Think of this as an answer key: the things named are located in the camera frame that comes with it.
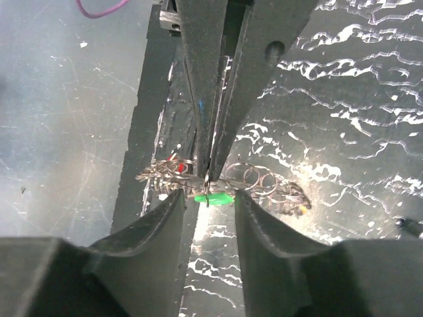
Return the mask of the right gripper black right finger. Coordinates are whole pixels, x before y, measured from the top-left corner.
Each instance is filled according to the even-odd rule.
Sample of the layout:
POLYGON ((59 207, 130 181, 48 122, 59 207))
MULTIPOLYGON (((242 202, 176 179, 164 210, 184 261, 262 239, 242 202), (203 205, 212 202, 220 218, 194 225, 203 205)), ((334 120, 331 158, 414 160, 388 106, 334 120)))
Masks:
POLYGON ((235 227, 245 314, 316 316, 301 261, 328 246, 292 229, 241 190, 235 227))

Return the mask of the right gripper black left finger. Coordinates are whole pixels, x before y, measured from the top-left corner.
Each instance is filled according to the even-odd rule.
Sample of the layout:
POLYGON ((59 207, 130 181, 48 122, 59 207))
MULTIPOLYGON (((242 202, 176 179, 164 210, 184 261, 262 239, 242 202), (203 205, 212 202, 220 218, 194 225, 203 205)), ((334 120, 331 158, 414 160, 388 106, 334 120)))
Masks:
POLYGON ((128 316, 172 316, 184 218, 174 191, 148 214, 89 247, 86 272, 128 316))

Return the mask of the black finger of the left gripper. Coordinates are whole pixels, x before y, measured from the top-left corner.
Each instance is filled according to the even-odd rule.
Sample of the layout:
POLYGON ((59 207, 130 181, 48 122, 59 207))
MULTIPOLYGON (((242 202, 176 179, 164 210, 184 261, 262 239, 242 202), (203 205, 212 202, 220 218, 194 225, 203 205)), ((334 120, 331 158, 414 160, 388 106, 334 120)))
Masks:
POLYGON ((215 125, 215 93, 226 1, 177 1, 188 86, 196 116, 197 171, 210 170, 215 125))
POLYGON ((317 1, 253 1, 245 9, 216 121, 210 179, 217 180, 245 116, 309 22, 317 1))

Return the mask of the green key tag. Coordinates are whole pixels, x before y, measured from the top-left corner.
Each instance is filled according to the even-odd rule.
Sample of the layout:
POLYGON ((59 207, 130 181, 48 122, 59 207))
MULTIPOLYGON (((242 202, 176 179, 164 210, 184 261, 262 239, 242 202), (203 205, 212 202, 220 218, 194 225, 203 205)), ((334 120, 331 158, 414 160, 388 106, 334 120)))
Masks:
POLYGON ((227 193, 214 193, 208 195, 196 195, 194 201, 208 205, 227 205, 233 203, 234 199, 227 193))

